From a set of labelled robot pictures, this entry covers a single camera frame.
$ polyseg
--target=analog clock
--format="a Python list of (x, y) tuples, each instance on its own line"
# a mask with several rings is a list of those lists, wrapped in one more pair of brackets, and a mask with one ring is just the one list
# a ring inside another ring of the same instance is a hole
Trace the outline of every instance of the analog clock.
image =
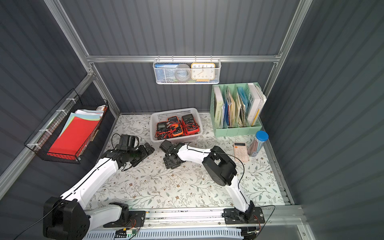
[(193, 63), (191, 68), (191, 78), (196, 81), (209, 81), (215, 78), (214, 63)]

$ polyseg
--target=white mesh basket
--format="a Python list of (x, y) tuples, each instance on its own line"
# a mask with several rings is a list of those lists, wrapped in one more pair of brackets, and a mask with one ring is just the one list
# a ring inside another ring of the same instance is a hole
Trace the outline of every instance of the white mesh basket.
[[(157, 63), (186, 64), (188, 68), (156, 68), (155, 64)], [(192, 63), (214, 63), (215, 67), (191, 68)], [(218, 84), (220, 69), (221, 62), (219, 58), (156, 58), (153, 62), (157, 84)], [(198, 79), (199, 77), (196, 77), (197, 71), (200, 70), (206, 72), (206, 75), (203, 75), (206, 79)]]
[(193, 140), (196, 140), (200, 135), (203, 134), (203, 125), (201, 123), (200, 115), (196, 108), (183, 108), (178, 110), (171, 110), (171, 111), (164, 111), (159, 113), (154, 113), (151, 115), (151, 118), (149, 120), (149, 135), (151, 136), (152, 142), (164, 142), (164, 139), (158, 140), (155, 138), (155, 134), (157, 131), (157, 124), (159, 122), (166, 122), (168, 118), (177, 116), (179, 120), (181, 121), (181, 117), (184, 115), (192, 114), (193, 118), (195, 119), (195, 122), (199, 125), (199, 132), (194, 135), (189, 136), (182, 136), (182, 137), (173, 137), (167, 139), (171, 143), (178, 143), (178, 142), (192, 142)]

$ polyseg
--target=wall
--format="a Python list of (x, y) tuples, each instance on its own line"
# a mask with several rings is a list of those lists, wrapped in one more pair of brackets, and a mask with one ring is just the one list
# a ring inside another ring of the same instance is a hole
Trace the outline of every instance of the wall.
[(314, 1), (262, 121), (315, 237), (384, 235), (384, 1)]
[[(0, 1), (0, 174), (52, 107), (86, 72), (44, 1)], [(100, 97), (91, 84), (84, 95)], [(0, 239), (42, 217), (43, 204), (79, 181), (97, 160), (114, 117), (108, 112), (81, 165), (35, 157), (0, 201)], [(19, 239), (42, 239), (38, 223)]]
[[(83, 95), (101, 97), (93, 84)], [(60, 196), (94, 167), (113, 122), (114, 116), (107, 110), (95, 139), (88, 144), (81, 157), (80, 165), (43, 161), (37, 156), (32, 159), (0, 201), (0, 239), (12, 239), (40, 219), (45, 201)], [(18, 239), (45, 239), (42, 229), (43, 221), (28, 229)]]
[[(299, 0), (67, 0), (90, 55), (275, 55)], [(157, 85), (150, 63), (96, 63), (121, 112), (209, 110), (211, 85)], [(223, 63), (220, 83), (265, 85), (272, 63)]]
[(85, 77), (41, 1), (0, 1), (0, 174), (51, 108)]
[[(123, 113), (196, 108), (209, 112), (211, 85), (156, 84), (152, 63), (96, 63)], [(273, 63), (222, 63), (220, 83), (258, 81), (265, 86)]]

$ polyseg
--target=wire mesh basket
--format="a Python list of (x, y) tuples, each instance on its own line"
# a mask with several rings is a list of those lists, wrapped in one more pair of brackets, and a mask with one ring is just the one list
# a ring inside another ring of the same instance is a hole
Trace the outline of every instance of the wire mesh basket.
[[(108, 111), (108, 102), (107, 100), (102, 98), (93, 98), (82, 95), (76, 95), (74, 98), (66, 100), (69, 100), (69, 102), (62, 109), (54, 110), (57, 109), (57, 106), (55, 106), (53, 110), (47, 114), (43, 122), (25, 141), (24, 145), (33, 152), (35, 152), (35, 154), (42, 160), (80, 164), (82, 153), (87, 148), (88, 144), (96, 136), (99, 126), (106, 112)], [(99, 120), (95, 129), (87, 137), (87, 139), (84, 141), (84, 143), (80, 146), (80, 148), (76, 151), (75, 154), (49, 152), (49, 149), (63, 130), (65, 123), (67, 122), (70, 116), (70, 113), (74, 113), (78, 109), (96, 110), (98, 106), (102, 105), (106, 105), (106, 108), (104, 108), (103, 116)], [(52, 115), (52, 113), (55, 117), (51, 119), (48, 124), (44, 124)]]
[(219, 58), (156, 58), (153, 62), (157, 84), (218, 84)]

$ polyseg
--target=blue book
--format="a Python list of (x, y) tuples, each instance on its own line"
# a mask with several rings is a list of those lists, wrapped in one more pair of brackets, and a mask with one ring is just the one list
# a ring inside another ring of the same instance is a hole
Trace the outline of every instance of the blue book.
[(228, 114), (228, 101), (225, 99), (224, 101), (224, 121), (229, 126), (229, 114)]
[(247, 109), (248, 109), (248, 98), (245, 95), (243, 87), (238, 87), (237, 88), (237, 92), (239, 93), (239, 96), (240, 96), (241, 100), (243, 101), (243, 103), (245, 105), (245, 112), (247, 112)]
[(179, 63), (155, 63), (155, 68), (177, 68)]

